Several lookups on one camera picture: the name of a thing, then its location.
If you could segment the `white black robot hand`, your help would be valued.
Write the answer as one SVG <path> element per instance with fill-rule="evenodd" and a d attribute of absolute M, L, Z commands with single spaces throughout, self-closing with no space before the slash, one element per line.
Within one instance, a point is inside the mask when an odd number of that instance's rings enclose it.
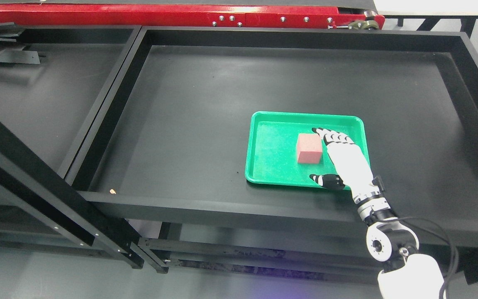
<path fill-rule="evenodd" d="M 360 146 L 342 132 L 313 127 L 312 131 L 324 141 L 326 150 L 342 183 L 349 186 L 352 196 L 379 193 L 373 184 L 373 174 Z"/>

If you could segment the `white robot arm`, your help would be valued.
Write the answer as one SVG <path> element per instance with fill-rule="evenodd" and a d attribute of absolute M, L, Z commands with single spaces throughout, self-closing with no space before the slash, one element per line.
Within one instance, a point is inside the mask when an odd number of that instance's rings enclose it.
<path fill-rule="evenodd" d="M 384 299 L 445 299 L 445 279 L 434 257 L 420 252 L 419 238 L 393 212 L 379 187 L 351 186 L 360 218 L 367 225 L 366 247 L 383 265 L 378 274 Z"/>

